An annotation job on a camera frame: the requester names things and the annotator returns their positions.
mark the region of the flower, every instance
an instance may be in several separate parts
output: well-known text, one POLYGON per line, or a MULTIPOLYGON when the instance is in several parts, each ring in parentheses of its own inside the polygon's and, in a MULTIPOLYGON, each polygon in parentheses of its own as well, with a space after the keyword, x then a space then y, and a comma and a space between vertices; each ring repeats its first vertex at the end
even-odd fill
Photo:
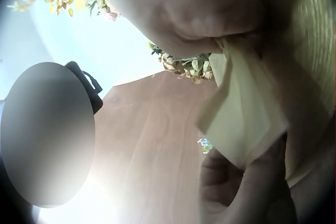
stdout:
POLYGON ((86 9, 86 5, 88 3, 89 0, 74 0, 73 3, 74 3, 74 8, 75 10, 77 11, 82 11, 84 9, 86 9))
POLYGON ((117 19, 117 15, 115 13, 104 12, 103 15, 106 21, 116 21, 117 19))
POLYGON ((29 4, 20 4, 17 1, 14 2, 13 5, 9 5, 7 7, 13 8, 15 11, 26 11, 29 8, 29 4))

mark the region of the wooden surface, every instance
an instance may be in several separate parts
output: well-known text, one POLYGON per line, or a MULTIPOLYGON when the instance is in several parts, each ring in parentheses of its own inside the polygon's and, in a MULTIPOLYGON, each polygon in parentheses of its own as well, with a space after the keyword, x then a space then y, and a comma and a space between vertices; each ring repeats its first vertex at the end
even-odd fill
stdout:
POLYGON ((90 176, 111 200, 108 223, 196 223, 205 155, 194 115, 216 84, 176 77, 161 72, 113 87, 96 114, 90 176))

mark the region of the green leaf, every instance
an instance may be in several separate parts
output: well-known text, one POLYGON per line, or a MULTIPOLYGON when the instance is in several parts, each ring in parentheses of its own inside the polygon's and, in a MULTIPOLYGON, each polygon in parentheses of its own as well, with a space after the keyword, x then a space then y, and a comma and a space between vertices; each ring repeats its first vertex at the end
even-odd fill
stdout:
POLYGON ((211 70, 210 62, 209 61, 205 61, 204 64, 203 64, 203 71, 204 72, 208 72, 210 70, 211 70))
POLYGON ((198 75, 198 71, 196 71, 195 69, 190 69, 190 73, 192 76, 197 76, 198 75))
POLYGON ((199 72, 202 69, 202 67, 203 67, 203 61, 201 61, 201 60, 193 60, 191 64, 192 64, 192 67, 197 72, 199 72))
POLYGON ((91 16, 91 14, 92 14, 93 7, 96 5, 96 3, 97 3, 97 0, 94 1, 94 2, 91 4, 91 7, 90 7, 90 16, 91 16))

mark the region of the straw hat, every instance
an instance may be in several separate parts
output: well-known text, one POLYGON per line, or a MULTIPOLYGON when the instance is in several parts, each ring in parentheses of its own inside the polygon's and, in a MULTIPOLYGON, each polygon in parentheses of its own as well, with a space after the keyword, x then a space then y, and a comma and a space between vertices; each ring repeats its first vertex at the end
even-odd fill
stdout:
POLYGON ((259 53, 289 121, 286 169, 293 186, 314 168, 316 150, 335 140, 335 132, 322 135, 335 113, 336 6, 335 0, 263 1, 269 12, 259 53))

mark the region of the finger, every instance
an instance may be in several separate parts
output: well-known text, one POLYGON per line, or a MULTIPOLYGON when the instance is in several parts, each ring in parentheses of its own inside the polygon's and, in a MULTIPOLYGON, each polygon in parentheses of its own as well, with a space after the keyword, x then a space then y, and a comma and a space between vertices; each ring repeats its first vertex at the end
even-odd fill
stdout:
POLYGON ((296 210, 286 180, 278 183, 273 191, 274 198, 270 203, 265 223, 294 224, 297 223, 296 210))
POLYGON ((201 187, 226 183, 243 177, 243 172, 231 164, 218 150, 212 148, 201 166, 201 187))
POLYGON ((286 138, 287 134, 284 134, 264 155, 247 167, 234 200, 224 212, 226 219, 237 224, 259 223, 265 216, 276 180, 285 179, 282 169, 286 138))

